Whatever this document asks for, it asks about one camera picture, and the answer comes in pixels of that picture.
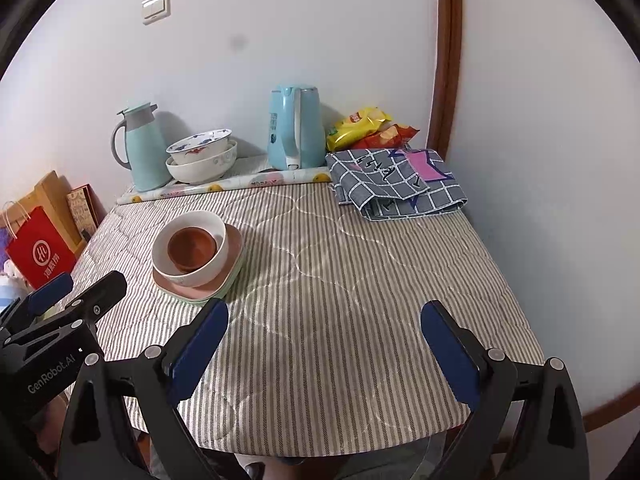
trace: blue gripper pad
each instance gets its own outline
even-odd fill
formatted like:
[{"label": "blue gripper pad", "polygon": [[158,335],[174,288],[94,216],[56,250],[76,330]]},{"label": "blue gripper pad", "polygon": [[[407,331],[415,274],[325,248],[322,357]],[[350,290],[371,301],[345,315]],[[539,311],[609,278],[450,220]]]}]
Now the blue gripper pad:
[{"label": "blue gripper pad", "polygon": [[422,308],[420,325],[456,399],[474,411],[480,401],[480,373],[434,302]]},{"label": "blue gripper pad", "polygon": [[28,296],[27,312],[30,316],[41,316],[74,288],[74,280],[71,274],[63,272],[46,285]]},{"label": "blue gripper pad", "polygon": [[217,300],[216,306],[211,309],[174,364],[172,386],[169,390],[170,403],[176,405],[181,400],[191,398],[222,341],[228,324],[229,310],[226,303]]}]

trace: thermos handle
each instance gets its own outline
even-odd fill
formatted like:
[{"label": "thermos handle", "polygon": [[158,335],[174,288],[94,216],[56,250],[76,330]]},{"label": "thermos handle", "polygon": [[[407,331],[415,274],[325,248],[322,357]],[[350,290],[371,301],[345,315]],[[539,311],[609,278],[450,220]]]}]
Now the thermos handle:
[{"label": "thermos handle", "polygon": [[127,168],[128,170],[131,169],[131,165],[128,162],[124,162],[123,160],[121,160],[121,158],[118,156],[118,152],[116,152],[116,134],[118,133],[118,130],[120,128],[125,127],[125,142],[127,142],[127,131],[126,131],[126,126],[127,126],[127,120],[123,119],[118,123],[118,126],[116,126],[116,129],[113,131],[113,133],[111,134],[111,153],[113,153],[113,158],[116,159],[116,162],[118,164],[120,164],[123,168]]},{"label": "thermos handle", "polygon": [[300,167],[300,88],[285,88],[282,92],[282,110],[286,124],[282,129],[282,147],[289,170]]}]

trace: striped tablecloth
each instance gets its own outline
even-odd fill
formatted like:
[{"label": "striped tablecloth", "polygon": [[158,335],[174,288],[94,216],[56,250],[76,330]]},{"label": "striped tablecloth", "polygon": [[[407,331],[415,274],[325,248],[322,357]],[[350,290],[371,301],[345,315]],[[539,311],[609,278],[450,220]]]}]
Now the striped tablecloth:
[{"label": "striped tablecloth", "polygon": [[[197,308],[151,279],[154,235],[212,210],[240,229],[245,264],[230,323],[193,397],[178,406],[196,442],[256,455],[323,456],[396,446],[464,422],[420,333],[438,299],[486,346],[540,364],[509,287],[461,212],[368,222],[327,184],[244,189],[117,206],[78,262],[72,294],[110,270],[127,297],[98,325],[108,360],[164,344]],[[145,429],[127,399],[133,426]]]}]

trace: stack of dishes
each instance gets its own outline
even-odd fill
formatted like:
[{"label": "stack of dishes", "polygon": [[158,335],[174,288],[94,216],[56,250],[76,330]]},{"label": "stack of dishes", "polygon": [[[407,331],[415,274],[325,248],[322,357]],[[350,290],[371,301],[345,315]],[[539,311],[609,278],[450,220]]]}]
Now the stack of dishes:
[{"label": "stack of dishes", "polygon": [[189,211],[171,220],[154,239],[154,282],[188,303],[222,298],[242,267],[242,249],[238,229],[211,211]]},{"label": "stack of dishes", "polygon": [[219,179],[236,162],[238,145],[231,130],[211,130],[179,140],[166,149],[166,168],[175,180],[204,184]]}]

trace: small brown bowl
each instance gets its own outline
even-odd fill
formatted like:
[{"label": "small brown bowl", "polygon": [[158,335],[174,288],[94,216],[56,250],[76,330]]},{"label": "small brown bowl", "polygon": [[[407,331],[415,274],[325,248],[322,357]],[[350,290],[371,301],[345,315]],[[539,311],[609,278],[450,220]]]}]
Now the small brown bowl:
[{"label": "small brown bowl", "polygon": [[181,272],[193,272],[216,255],[218,245],[204,229],[185,227],[176,231],[167,244],[169,259]]}]

